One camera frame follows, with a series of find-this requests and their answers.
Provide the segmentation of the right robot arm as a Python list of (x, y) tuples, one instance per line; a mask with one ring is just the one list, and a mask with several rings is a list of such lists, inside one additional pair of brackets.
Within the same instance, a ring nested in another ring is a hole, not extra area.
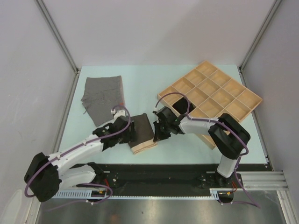
[(220, 163), (214, 179), (220, 187), (227, 187), (233, 180), (241, 157), (249, 153), (250, 134), (228, 113), (216, 118), (177, 116), (170, 108), (154, 109), (154, 141), (166, 140), (172, 134), (208, 134), (221, 152)]

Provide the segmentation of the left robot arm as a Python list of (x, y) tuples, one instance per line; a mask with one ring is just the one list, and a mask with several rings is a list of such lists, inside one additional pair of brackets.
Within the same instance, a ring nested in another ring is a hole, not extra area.
[(118, 144), (130, 143), (135, 138), (134, 121), (121, 115), (96, 128), (83, 141), (63, 152), (36, 154), (24, 176), (25, 196), (36, 197), (38, 201), (45, 202), (60, 189), (80, 184), (95, 187), (101, 185), (103, 174), (94, 162), (78, 168), (75, 165)]

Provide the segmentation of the brown underwear beige waistband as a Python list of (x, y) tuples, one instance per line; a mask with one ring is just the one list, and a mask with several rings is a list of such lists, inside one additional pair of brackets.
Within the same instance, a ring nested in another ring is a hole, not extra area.
[(154, 142), (154, 132), (152, 130), (148, 115), (146, 113), (131, 117), (135, 125), (136, 139), (128, 143), (133, 154), (138, 154), (157, 145)]

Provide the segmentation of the black underwear beige waistband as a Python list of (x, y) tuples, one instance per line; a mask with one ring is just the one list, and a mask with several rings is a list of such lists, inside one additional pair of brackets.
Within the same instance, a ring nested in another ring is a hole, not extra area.
[(177, 102), (175, 102), (173, 105), (173, 112), (176, 115), (189, 115), (192, 111), (196, 109), (196, 106), (190, 101), (187, 100), (186, 98), (181, 98)]

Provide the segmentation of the grey striped underwear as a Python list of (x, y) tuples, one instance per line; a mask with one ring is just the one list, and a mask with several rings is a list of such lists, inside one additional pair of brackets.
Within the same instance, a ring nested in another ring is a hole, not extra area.
[(110, 121), (111, 109), (125, 104), (122, 77), (87, 77), (81, 102), (96, 127)]

